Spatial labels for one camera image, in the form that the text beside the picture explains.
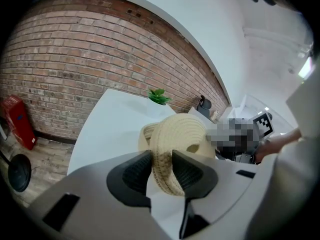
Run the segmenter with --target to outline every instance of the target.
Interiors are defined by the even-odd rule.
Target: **red brick wall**
[[[195,48],[167,22],[124,0],[40,0],[16,26],[0,66],[0,96],[23,98],[33,127],[76,139],[106,89],[163,88],[178,113],[200,95],[228,100]]]

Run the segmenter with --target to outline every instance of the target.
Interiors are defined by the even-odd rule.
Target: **black round object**
[[[211,109],[211,101],[206,99],[205,96],[201,95],[200,106],[204,109]]]
[[[17,192],[23,192],[28,187],[31,178],[31,163],[24,154],[15,155],[10,161],[8,179],[11,187]]]

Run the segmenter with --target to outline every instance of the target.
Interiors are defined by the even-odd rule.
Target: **wooden floor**
[[[38,138],[33,149],[28,150],[17,142],[12,133],[8,135],[7,140],[0,137],[0,150],[9,160],[17,154],[24,154],[31,162],[32,173],[29,186],[22,193],[12,189],[14,199],[28,207],[36,197],[60,181],[67,175],[73,149],[72,144]],[[0,171],[6,182],[8,182],[7,169],[7,164],[0,158]]]

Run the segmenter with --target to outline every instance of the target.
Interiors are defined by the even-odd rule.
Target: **white ceiling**
[[[298,72],[313,43],[312,32],[298,12],[270,6],[263,0],[236,1],[243,14],[251,70],[277,82],[274,87],[288,98],[302,82]]]

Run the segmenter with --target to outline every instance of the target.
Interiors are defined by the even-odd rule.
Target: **white table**
[[[147,99],[108,89],[86,120],[75,143],[67,174],[78,168],[138,151],[143,126],[160,122],[175,112],[166,105],[158,118],[147,116]],[[151,174],[146,195],[151,215],[172,239],[179,239],[184,197],[164,193]]]
[[[147,98],[107,89],[76,140],[67,174],[83,166],[137,152],[142,127],[174,114],[166,105],[158,118],[150,118]]]

